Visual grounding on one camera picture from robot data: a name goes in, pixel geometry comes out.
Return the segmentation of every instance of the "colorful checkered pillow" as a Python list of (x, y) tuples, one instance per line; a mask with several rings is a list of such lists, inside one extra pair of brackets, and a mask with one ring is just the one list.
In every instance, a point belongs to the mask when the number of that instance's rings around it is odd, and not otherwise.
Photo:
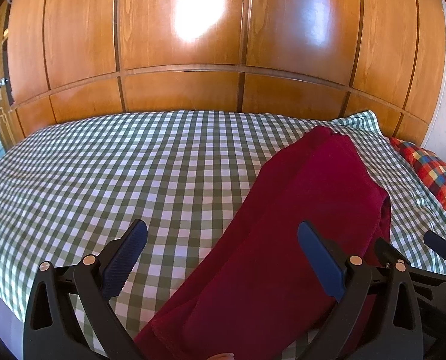
[(390, 143), (411, 164), (423, 184), (435, 195), (446, 211), (446, 163), (432, 151), (410, 142), (390, 138)]

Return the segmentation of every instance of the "checkered bedsheet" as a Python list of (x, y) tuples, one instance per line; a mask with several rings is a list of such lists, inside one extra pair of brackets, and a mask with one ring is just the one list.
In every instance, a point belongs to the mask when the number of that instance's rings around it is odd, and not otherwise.
[[(446, 212), (388, 144), (370, 112), (332, 122), (213, 111), (120, 114), (40, 130), (0, 160), (0, 297), (23, 320), (40, 262), (77, 263), (134, 218), (148, 244), (110, 301), (132, 337), (220, 238), (261, 166), (316, 125), (349, 135), (392, 201), (391, 241), (414, 266), (446, 273), (423, 244)], [(75, 299), (90, 346), (101, 350)], [(281, 358), (294, 359), (306, 337)]]

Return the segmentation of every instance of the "blue gripper pad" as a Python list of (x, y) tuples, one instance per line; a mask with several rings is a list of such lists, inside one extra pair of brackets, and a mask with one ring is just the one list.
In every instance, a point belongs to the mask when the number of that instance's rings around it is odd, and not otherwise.
[(340, 302), (345, 293), (345, 272), (307, 222), (298, 226), (298, 243), (325, 293)]
[(148, 240), (146, 223), (138, 221), (131, 232), (121, 239), (123, 242), (102, 273), (101, 294), (106, 300), (118, 296), (128, 280)]
[(446, 260), (446, 240), (432, 231), (427, 231), (423, 236), (423, 242), (438, 256)]

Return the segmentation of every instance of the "metal screw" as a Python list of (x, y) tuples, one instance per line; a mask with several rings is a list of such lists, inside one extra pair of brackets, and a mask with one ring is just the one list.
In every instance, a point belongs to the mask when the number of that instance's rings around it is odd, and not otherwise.
[(361, 257), (358, 257), (358, 256), (351, 256), (350, 257), (350, 262), (354, 266), (360, 266), (361, 264), (363, 264), (363, 260), (361, 259)]
[(40, 271), (46, 271), (49, 267), (50, 267), (49, 262), (47, 262), (47, 261), (43, 261), (43, 262), (40, 264)]
[(405, 264), (402, 264), (401, 262), (397, 262), (395, 264), (395, 268), (398, 269), (400, 272), (406, 271)]
[(93, 256), (92, 254), (89, 254), (88, 256), (86, 256), (83, 259), (83, 264), (85, 264), (86, 266), (90, 266), (91, 264), (94, 264), (96, 261), (96, 257)]

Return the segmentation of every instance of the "fabric fold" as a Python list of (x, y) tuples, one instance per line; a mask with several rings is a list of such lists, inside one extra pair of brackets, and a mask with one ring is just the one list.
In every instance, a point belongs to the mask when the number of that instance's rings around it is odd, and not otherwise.
[(297, 242), (310, 220), (347, 254), (376, 263), (388, 194), (347, 136), (316, 127), (279, 151), (220, 241), (135, 338), (149, 360), (270, 360), (331, 308)]

